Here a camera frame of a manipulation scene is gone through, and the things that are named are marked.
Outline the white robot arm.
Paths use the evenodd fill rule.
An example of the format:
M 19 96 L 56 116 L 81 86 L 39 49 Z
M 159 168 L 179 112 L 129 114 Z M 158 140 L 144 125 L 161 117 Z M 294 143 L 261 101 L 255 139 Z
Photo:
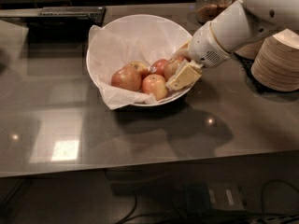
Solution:
M 285 29 L 299 31 L 299 0 L 237 0 L 201 26 L 186 46 L 173 54 L 187 59 L 166 87 L 179 91 L 190 86 L 200 78 L 202 67 L 216 67 L 248 43 Z

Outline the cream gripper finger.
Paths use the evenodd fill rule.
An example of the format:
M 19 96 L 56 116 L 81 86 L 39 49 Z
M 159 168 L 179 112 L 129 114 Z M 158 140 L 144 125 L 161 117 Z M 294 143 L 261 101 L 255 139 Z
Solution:
M 203 65 L 194 60 L 183 60 L 175 74 L 166 82 L 166 87 L 172 91 L 179 91 L 191 86 L 202 76 L 202 67 Z
M 189 45 L 190 45 L 189 41 L 184 43 L 178 50 L 176 50 L 174 52 L 173 57 L 177 58 L 178 56 L 184 56 L 184 57 L 189 58 L 190 57 L 190 55 L 189 55 Z

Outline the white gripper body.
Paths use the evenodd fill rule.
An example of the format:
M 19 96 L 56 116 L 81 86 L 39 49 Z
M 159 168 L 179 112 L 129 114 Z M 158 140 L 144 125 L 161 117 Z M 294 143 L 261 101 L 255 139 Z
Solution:
M 188 46 L 188 55 L 206 68 L 216 67 L 231 57 L 219 44 L 210 21 L 194 33 Z

